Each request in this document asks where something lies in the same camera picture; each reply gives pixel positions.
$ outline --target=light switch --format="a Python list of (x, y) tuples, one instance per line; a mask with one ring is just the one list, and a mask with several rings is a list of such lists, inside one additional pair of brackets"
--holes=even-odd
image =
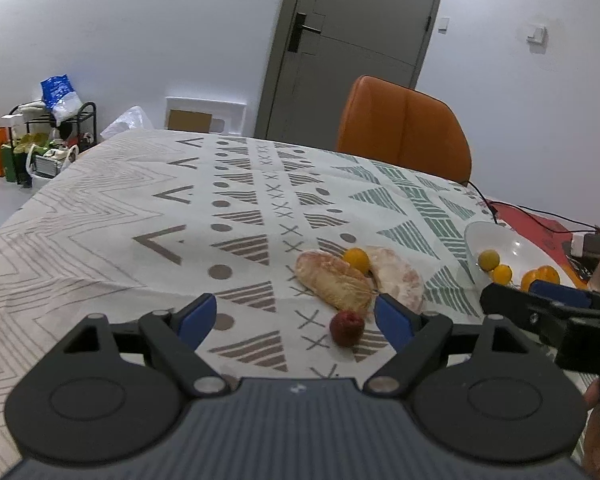
[(526, 36), (526, 42), (542, 45), (546, 37), (546, 27), (544, 25), (529, 25), (529, 32)]
[(438, 20), (438, 32), (446, 32), (449, 28), (449, 18), (440, 18)]

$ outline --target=tablecloth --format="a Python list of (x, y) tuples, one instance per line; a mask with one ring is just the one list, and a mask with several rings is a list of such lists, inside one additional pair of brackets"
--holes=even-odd
[(462, 233), (489, 219), (458, 184), (356, 156), (160, 130), (107, 140), (0, 229), (0, 475), (18, 458), (4, 399), (86, 314), (122, 322), (212, 292), (198, 352), (230, 382), (362, 382), (394, 352), (372, 316), (357, 346), (334, 345), (334, 310), (294, 277), (300, 251), (394, 248), (425, 310), (479, 322)]

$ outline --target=bowl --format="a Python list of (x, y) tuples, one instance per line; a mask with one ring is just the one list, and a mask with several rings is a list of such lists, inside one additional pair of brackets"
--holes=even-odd
[(478, 256), (487, 249), (498, 251), (500, 263), (511, 267), (511, 282), (516, 288), (520, 288), (520, 280), (528, 270), (544, 265), (551, 265), (558, 271), (561, 285), (575, 286), (551, 256), (507, 227), (494, 222), (473, 222), (464, 230), (464, 243), (469, 271), (479, 294), (491, 283), (491, 278), (478, 266)]

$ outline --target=metal rack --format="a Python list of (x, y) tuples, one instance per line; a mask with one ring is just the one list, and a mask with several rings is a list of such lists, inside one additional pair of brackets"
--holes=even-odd
[[(21, 105), (18, 105), (15, 108), (13, 108), (13, 110), (11, 110), (10, 114), (13, 115), (14, 113), (16, 113), (20, 106)], [(93, 142), (87, 143), (82, 135), (82, 131), (83, 131), (82, 124), (88, 120), (93, 121), (91, 124), (93, 126)], [(25, 125), (27, 127), (28, 134), (30, 133), (30, 125), (31, 124), (49, 124), (52, 128), (57, 128), (59, 126), (58, 124), (56, 124), (56, 118), (54, 117), (54, 115), (52, 113), (43, 114), (43, 115), (40, 115), (39, 117), (36, 117), (30, 121), (26, 121)], [(80, 110), (78, 110), (78, 113), (75, 114), (74, 117), (63, 121), (62, 124), (75, 124), (75, 133), (77, 136), (78, 148), (80, 149), (80, 152), (88, 150), (89, 148), (92, 148), (93, 146), (95, 146), (98, 143), (98, 138), (96, 136), (96, 103), (93, 103), (91, 101), (86, 102), (85, 104), (83, 104), (80, 107)], [(11, 131), (11, 127), (8, 128), (8, 131), (9, 131), (9, 144), (11, 147), (11, 163), (13, 164), (13, 170), (14, 170), (15, 176), (16, 176), (16, 183), (23, 184), (23, 182), (20, 181), (20, 177), (18, 176), (18, 170), (16, 168), (16, 158), (13, 153), (14, 145), (13, 145), (13, 134)]]

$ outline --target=orange chair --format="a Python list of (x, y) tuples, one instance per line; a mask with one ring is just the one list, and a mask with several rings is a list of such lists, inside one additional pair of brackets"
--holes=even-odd
[(442, 101), (368, 75), (354, 83), (340, 120), (338, 151), (455, 182), (471, 175), (471, 152)]

